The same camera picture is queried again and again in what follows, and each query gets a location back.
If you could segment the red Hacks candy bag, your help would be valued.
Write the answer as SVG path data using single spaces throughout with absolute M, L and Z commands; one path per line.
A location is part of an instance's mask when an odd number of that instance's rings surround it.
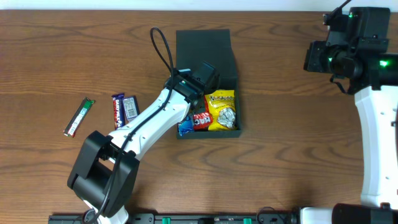
M 207 106 L 195 110 L 192 114 L 193 129 L 195 131 L 208 130 L 210 124 L 213 122 L 213 117 L 210 114 Z

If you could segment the dark green gift box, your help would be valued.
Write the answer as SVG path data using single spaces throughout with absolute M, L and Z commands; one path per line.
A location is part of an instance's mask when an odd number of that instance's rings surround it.
M 239 76 L 228 29 L 176 31 L 177 68 L 195 70 L 203 62 L 211 64 L 220 74 L 220 89 L 234 90 L 236 129 L 232 131 L 195 131 L 183 136 L 177 133 L 176 137 L 177 139 L 238 138 L 243 131 Z

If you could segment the Dairy Milk chocolate bar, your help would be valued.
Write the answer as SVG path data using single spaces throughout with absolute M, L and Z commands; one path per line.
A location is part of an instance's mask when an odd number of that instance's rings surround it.
M 124 93 L 118 93 L 112 96 L 115 129 L 119 129 L 125 125 L 123 98 Z

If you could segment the blue Oreo cookie pack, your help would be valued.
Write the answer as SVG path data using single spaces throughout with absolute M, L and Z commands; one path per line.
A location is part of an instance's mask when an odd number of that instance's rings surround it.
M 184 136 L 187 133 L 194 132 L 194 123 L 191 115 L 187 115 L 184 120 L 178 123 L 178 133 L 180 136 Z

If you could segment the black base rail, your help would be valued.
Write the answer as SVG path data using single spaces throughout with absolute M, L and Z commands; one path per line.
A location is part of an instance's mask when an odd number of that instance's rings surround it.
M 284 224 L 291 223 L 286 213 L 261 213 L 260 215 L 154 215 L 133 214 L 127 223 L 135 224 Z

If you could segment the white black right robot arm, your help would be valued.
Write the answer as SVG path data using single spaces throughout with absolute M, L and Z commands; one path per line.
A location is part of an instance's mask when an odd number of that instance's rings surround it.
M 358 205 L 303 207 L 291 223 L 397 222 L 397 55 L 388 52 L 387 7 L 342 7 L 323 15 L 324 41 L 310 44 L 308 72 L 328 73 L 330 82 L 354 97 L 363 142 L 364 177 Z

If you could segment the green red wafer bar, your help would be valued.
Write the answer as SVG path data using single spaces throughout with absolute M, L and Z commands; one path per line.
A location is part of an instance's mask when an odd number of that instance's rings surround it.
M 87 112 L 91 109 L 91 107 L 93 106 L 94 103 L 95 103 L 95 100 L 90 100 L 87 97 L 85 97 L 82 100 L 81 104 L 79 105 L 75 114 L 71 118 L 67 127 L 64 129 L 64 131 L 63 131 L 64 135 L 70 136 L 70 137 L 75 136 L 76 130 L 78 129 L 79 125 L 81 124 L 81 122 L 83 121 Z

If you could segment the small blue candy box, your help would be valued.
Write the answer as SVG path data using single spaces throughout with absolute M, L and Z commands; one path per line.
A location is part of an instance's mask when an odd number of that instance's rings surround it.
M 124 106 L 125 118 L 129 122 L 139 116 L 140 111 L 137 104 L 136 96 L 128 96 L 123 98 L 123 106 Z

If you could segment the yellow Hacks candy bag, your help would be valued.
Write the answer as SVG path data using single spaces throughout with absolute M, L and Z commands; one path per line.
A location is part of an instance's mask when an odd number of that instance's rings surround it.
M 206 110 L 212 118 L 209 131 L 231 131 L 236 129 L 236 107 L 234 90 L 216 90 L 205 95 Z

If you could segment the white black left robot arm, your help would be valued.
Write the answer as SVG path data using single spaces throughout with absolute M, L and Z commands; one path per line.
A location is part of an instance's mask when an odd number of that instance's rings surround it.
M 175 68 L 157 99 L 133 121 L 108 135 L 92 132 L 67 180 L 68 187 L 89 206 L 77 221 L 126 223 L 129 215 L 124 206 L 144 154 L 219 85 L 219 72 L 207 62 L 195 71 Z

